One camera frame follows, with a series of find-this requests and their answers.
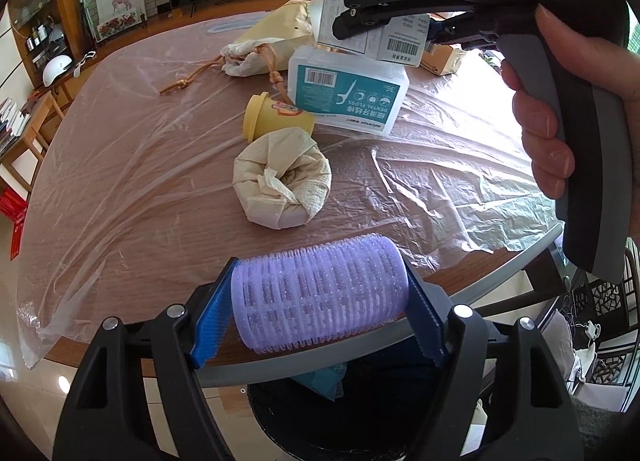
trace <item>hand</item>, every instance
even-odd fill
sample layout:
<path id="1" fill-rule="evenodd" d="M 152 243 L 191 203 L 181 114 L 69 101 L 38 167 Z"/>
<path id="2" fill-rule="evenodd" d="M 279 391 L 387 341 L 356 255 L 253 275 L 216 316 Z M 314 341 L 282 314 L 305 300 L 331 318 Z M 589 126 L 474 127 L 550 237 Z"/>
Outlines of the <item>hand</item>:
<path id="1" fill-rule="evenodd" d="M 576 33 L 549 10 L 538 6 L 536 22 L 561 66 L 588 82 L 619 95 L 629 127 L 634 171 L 640 173 L 640 56 L 602 38 Z M 574 154 L 560 141 L 558 120 L 551 107 L 529 96 L 513 67 L 502 64 L 502 79 L 516 91 L 513 114 L 522 126 L 522 145 L 532 159 L 532 172 L 540 190 L 558 199 L 566 179 L 574 173 Z M 630 235 L 640 235 L 640 188 L 634 175 Z"/>

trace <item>clear plastic wrap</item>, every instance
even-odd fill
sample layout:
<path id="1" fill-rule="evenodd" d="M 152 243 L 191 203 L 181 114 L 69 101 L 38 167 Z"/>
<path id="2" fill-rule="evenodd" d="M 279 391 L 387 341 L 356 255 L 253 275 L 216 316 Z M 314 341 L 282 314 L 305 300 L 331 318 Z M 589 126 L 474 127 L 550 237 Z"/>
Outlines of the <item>clear plastic wrap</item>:
<path id="1" fill-rule="evenodd" d="M 242 115 L 268 76 L 193 72 L 241 31 L 239 15 L 137 42 L 98 65 L 69 109 L 26 216 L 17 314 L 32 367 L 60 336 L 89 342 L 107 316 L 155 317 L 252 257 L 368 232 L 391 238 L 423 275 L 472 250 L 526 248 L 555 222 L 511 114 L 513 95 L 478 54 L 458 75 L 409 69 L 387 137 L 316 126 L 332 191 L 305 226 L 249 222 L 231 186 Z"/>

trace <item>white bicycle helmet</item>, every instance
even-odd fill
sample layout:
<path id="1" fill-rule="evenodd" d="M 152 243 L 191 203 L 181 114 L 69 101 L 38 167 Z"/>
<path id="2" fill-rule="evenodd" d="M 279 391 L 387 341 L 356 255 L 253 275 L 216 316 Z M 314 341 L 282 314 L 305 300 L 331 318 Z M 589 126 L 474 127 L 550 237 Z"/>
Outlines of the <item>white bicycle helmet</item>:
<path id="1" fill-rule="evenodd" d="M 53 80 L 58 78 L 58 76 L 62 75 L 62 73 L 71 67 L 72 63 L 73 60 L 67 55 L 60 55 L 51 59 L 51 61 L 45 66 L 42 73 L 44 86 L 49 87 L 53 83 Z"/>

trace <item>white box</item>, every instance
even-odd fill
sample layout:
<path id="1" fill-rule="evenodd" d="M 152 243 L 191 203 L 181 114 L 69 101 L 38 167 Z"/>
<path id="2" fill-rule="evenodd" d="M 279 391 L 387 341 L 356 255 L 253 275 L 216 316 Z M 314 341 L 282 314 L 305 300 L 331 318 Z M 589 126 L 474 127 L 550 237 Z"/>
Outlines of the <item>white box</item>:
<path id="1" fill-rule="evenodd" d="M 409 88 L 404 66 L 300 46 L 289 60 L 288 93 L 316 123 L 387 136 Z"/>
<path id="2" fill-rule="evenodd" d="M 319 44 L 360 54 L 372 60 L 412 67 L 420 65 L 431 19 L 428 14 L 398 16 L 385 26 L 338 40 L 334 36 L 334 19 L 348 8 L 343 0 L 313 0 L 312 4 L 316 3 L 316 8 L 310 8 L 312 24 L 317 21 L 314 11 L 318 11 L 319 2 L 316 1 L 322 1 L 317 34 L 314 26 Z"/>

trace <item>rope knot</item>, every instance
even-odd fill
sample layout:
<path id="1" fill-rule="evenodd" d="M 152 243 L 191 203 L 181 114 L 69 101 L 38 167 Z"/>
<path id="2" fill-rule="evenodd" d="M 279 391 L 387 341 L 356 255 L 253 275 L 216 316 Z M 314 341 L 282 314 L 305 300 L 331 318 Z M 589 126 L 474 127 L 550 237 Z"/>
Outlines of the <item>rope knot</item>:
<path id="1" fill-rule="evenodd" d="M 282 78 L 282 75 L 277 71 L 269 72 L 269 80 L 272 84 L 281 84 L 284 82 L 284 78 Z"/>

